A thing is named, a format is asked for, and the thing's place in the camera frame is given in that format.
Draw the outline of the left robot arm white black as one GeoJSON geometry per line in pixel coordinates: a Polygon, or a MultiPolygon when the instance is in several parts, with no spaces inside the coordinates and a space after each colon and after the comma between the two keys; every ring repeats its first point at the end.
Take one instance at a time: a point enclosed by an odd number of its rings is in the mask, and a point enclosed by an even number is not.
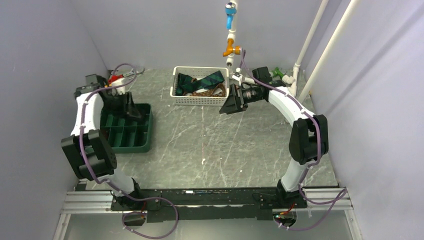
{"type": "Polygon", "coordinates": [[[136,180],[118,168],[116,153],[148,151],[151,112],[150,105],[134,103],[126,88],[135,78],[135,72],[86,76],[86,85],[74,92],[75,125],[60,143],[78,179],[108,185],[117,202],[131,210],[143,205],[144,196],[136,180]]]}

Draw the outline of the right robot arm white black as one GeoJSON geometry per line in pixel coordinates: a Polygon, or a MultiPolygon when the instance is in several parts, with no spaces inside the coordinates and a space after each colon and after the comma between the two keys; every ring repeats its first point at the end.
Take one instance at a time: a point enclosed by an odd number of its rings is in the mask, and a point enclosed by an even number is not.
{"type": "Polygon", "coordinates": [[[244,112],[249,103],[266,101],[274,106],[291,126],[289,153],[291,160],[283,177],[278,181],[275,200],[282,207],[289,207],[301,195],[302,183],[308,168],[318,163],[329,150],[328,120],[324,115],[316,115],[305,108],[293,95],[292,86],[296,79],[282,74],[279,70],[270,71],[259,67],[244,77],[242,69],[236,68],[226,101],[220,114],[244,112]]]}

